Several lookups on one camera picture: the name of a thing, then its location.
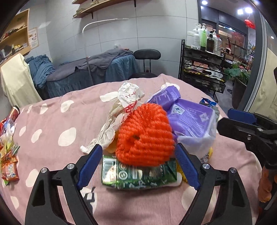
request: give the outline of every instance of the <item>chair backrest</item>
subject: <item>chair backrest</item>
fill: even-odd
[[[161,53],[155,49],[141,49],[141,50],[135,51],[134,56],[136,59],[158,60],[161,58]]]

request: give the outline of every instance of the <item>orange knitted object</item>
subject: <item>orange knitted object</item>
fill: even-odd
[[[116,158],[124,164],[158,166],[169,160],[173,150],[172,128],[160,105],[142,104],[119,129]]]

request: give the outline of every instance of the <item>purple package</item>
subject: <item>purple package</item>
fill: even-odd
[[[181,95],[178,89],[174,86],[169,86],[154,94],[147,102],[161,105],[165,111],[168,111],[173,103],[180,97]]]
[[[210,127],[213,114],[211,108],[184,99],[178,99],[167,111],[174,133],[190,137],[203,137]]]

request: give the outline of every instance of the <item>green package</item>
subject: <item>green package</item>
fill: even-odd
[[[177,181],[176,160],[158,167],[136,167],[103,156],[101,182],[117,189],[156,188]]]

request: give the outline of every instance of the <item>finger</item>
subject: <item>finger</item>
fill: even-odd
[[[269,170],[263,167],[262,169],[262,177],[267,178],[269,175]]]
[[[260,187],[267,192],[271,192],[272,190],[272,183],[269,181],[268,178],[261,178]]]
[[[258,198],[261,202],[267,202],[271,199],[271,193],[265,191],[262,187],[258,187]]]

